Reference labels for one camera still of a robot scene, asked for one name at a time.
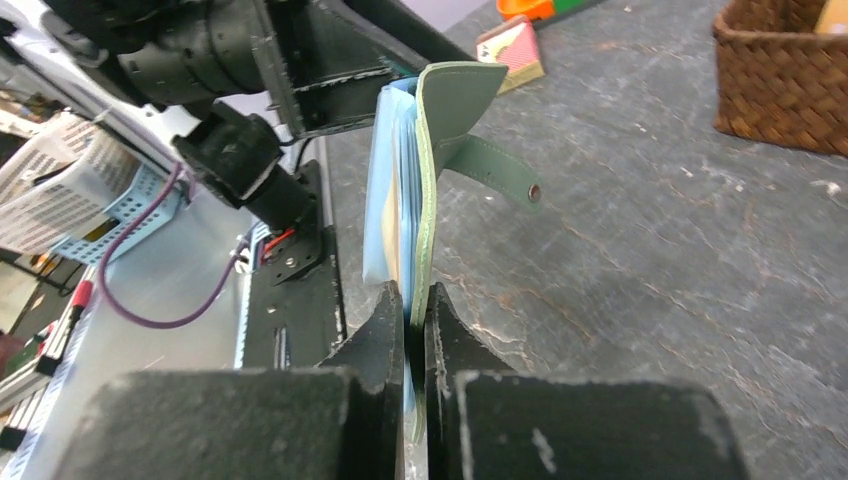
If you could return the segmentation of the light blue card holder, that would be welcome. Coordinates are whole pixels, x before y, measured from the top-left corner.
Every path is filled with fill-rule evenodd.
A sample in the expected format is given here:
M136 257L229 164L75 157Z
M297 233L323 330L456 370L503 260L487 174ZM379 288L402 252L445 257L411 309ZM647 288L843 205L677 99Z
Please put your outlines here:
M534 210L540 177L472 134L508 73L500 63L452 61L392 81L378 94L370 148L362 279L393 281L405 334L404 411L414 441L426 429L423 339L438 223L438 180L450 170Z

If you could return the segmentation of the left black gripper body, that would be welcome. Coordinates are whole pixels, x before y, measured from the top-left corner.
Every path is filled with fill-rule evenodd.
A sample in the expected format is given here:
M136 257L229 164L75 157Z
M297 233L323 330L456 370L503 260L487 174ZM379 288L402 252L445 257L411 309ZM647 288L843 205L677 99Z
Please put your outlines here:
M371 125L381 89L424 67L344 1L254 1L251 46L271 107L296 138Z

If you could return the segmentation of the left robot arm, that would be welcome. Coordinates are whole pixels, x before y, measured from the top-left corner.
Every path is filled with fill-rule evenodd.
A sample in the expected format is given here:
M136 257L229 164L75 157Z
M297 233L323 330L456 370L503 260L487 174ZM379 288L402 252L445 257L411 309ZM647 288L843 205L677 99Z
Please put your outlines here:
M296 140L364 128L380 89L468 53L400 1L39 1L1 5L1 51L25 65L16 33L56 42L100 89L136 107L182 106L199 125L173 145L221 201L273 232L327 226L322 187L278 165L256 114L223 104L265 92Z

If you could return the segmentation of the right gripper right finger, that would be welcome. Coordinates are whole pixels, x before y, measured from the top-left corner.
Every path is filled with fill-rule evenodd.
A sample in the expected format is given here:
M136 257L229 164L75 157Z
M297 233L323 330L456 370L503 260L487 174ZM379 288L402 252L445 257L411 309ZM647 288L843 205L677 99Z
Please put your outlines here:
M745 479L728 416L675 378L571 379L511 369L442 284L424 324L433 479Z

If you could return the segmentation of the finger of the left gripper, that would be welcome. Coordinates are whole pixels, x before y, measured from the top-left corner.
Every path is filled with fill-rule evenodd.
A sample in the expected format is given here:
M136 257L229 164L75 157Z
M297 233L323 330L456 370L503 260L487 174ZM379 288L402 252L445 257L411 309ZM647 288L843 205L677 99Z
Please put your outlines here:
M427 23L402 1L345 1L365 21L376 26L430 63L471 61L471 55Z

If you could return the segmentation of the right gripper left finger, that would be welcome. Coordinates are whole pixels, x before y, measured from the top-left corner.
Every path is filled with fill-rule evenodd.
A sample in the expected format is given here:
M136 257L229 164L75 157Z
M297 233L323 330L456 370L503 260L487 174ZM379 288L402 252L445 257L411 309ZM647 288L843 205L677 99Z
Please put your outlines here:
M400 479L404 319L395 282L316 367L139 371L88 402L57 479Z

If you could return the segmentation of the gold credit card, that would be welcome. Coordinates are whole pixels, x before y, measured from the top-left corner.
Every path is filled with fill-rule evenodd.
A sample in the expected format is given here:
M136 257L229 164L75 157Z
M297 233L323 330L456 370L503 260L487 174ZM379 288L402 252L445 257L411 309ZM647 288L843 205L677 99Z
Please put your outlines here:
M846 35L848 0L827 0L822 7L814 31L817 34Z

